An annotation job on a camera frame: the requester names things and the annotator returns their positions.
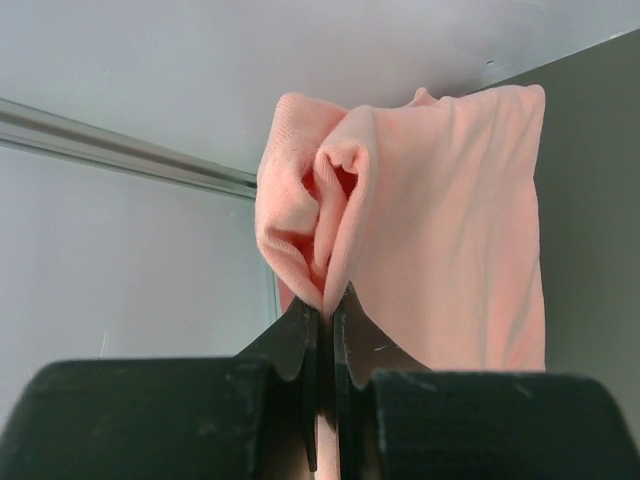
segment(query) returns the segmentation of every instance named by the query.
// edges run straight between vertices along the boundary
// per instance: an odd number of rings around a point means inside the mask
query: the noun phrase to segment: pink cloth
[[[538,86],[351,111],[285,95],[258,171],[258,246],[325,318],[351,280],[430,368],[542,370],[543,112]]]

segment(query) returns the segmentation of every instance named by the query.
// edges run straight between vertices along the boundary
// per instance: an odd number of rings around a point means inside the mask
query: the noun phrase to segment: white panel
[[[640,27],[638,0],[0,0],[0,96],[255,172],[288,91],[398,105]]]
[[[0,425],[50,361],[234,354],[274,317],[250,201],[0,148]]]

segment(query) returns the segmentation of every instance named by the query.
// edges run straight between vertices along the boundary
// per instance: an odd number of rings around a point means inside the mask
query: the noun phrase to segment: metal strip
[[[256,176],[0,99],[0,141],[245,198]]]

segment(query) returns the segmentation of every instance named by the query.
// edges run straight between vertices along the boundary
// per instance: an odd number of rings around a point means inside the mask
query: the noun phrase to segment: folded cloth
[[[432,369],[542,370],[543,114],[539,86],[351,111],[285,95],[258,171],[260,251],[326,321],[352,281]]]

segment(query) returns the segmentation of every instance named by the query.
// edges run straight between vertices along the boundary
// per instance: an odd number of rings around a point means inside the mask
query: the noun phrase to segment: gray floor
[[[547,365],[603,382],[640,444],[640,30],[510,79],[542,85]]]

